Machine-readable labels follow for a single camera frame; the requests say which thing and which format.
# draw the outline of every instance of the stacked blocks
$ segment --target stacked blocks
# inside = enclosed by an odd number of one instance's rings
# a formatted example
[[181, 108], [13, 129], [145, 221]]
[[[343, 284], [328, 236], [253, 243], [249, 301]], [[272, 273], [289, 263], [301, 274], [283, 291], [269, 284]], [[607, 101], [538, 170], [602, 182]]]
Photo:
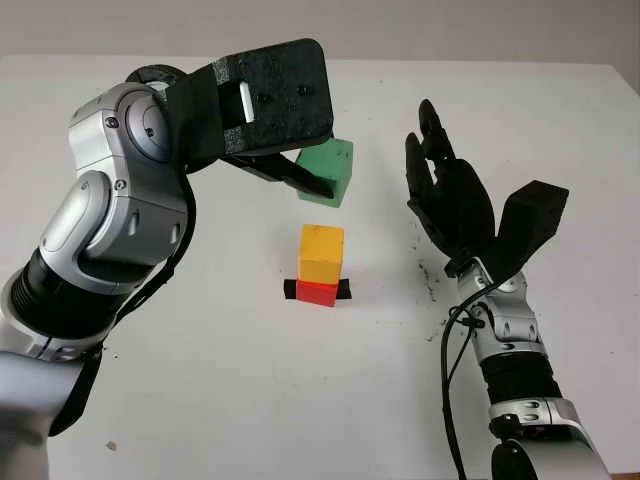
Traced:
[[320, 145], [303, 148], [296, 163], [314, 175], [328, 180], [333, 198], [322, 198], [298, 191], [298, 198], [338, 208], [351, 180], [353, 143], [330, 138]]
[[298, 250], [296, 298], [333, 307], [342, 270], [344, 230], [322, 225], [304, 225]]

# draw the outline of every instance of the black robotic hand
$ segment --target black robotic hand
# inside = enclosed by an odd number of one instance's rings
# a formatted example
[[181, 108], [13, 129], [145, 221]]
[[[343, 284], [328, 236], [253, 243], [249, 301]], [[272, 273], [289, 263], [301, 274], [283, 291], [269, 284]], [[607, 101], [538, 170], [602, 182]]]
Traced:
[[[429, 100], [420, 104], [419, 119], [424, 140], [410, 133], [405, 144], [409, 208], [451, 259], [448, 276], [476, 258], [494, 280], [506, 280], [555, 234], [569, 191], [533, 181], [512, 193], [496, 236], [489, 195], [473, 167], [456, 158]], [[426, 159], [434, 163], [435, 182]]]
[[[491, 200], [473, 167], [456, 158], [429, 100], [420, 104], [419, 118], [424, 140], [410, 133], [405, 145], [409, 207], [436, 247], [456, 258], [493, 239]], [[435, 183], [425, 158], [434, 163]]]

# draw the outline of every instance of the white wall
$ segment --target white wall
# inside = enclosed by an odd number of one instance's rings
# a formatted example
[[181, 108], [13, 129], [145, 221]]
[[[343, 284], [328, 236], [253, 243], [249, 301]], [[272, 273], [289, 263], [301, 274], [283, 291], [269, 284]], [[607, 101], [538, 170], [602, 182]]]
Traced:
[[2, 0], [0, 54], [215, 56], [313, 36], [331, 58], [613, 65], [640, 89], [639, 0]]

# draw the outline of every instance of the dirt speck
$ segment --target dirt speck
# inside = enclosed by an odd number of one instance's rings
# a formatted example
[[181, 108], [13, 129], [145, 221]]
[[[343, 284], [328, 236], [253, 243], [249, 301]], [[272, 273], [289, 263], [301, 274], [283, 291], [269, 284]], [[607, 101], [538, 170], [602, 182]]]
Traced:
[[418, 261], [418, 268], [422, 270], [422, 273], [424, 274], [424, 284], [425, 287], [427, 287], [427, 291], [429, 292], [429, 298], [431, 298], [431, 301], [433, 303], [437, 302], [435, 291], [431, 286], [431, 276], [429, 274], [429, 270], [427, 270], [427, 267], [424, 266], [423, 260]]

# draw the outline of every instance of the black bracket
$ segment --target black bracket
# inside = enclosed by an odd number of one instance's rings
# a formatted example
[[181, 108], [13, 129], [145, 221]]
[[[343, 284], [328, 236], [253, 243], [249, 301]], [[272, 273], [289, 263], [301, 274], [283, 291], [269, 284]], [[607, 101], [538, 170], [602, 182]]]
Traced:
[[166, 89], [177, 156], [192, 173], [216, 159], [332, 198], [331, 186], [278, 155], [325, 142], [333, 111], [324, 53], [310, 39], [221, 58]]

